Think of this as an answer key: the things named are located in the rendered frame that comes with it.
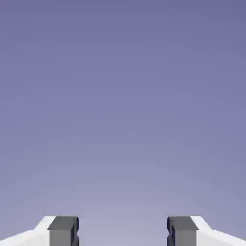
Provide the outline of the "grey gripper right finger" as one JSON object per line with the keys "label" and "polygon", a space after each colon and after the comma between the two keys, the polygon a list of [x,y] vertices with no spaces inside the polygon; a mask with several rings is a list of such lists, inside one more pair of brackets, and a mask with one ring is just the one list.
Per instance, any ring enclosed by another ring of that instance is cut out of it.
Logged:
{"label": "grey gripper right finger", "polygon": [[212,229],[201,216],[169,216],[167,246],[246,246],[246,240]]}

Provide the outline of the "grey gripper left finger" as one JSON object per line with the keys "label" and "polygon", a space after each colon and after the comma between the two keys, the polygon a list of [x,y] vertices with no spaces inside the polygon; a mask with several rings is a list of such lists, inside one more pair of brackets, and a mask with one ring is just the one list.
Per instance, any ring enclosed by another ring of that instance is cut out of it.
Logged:
{"label": "grey gripper left finger", "polygon": [[79,218],[45,216],[32,229],[0,240],[0,246],[79,246]]}

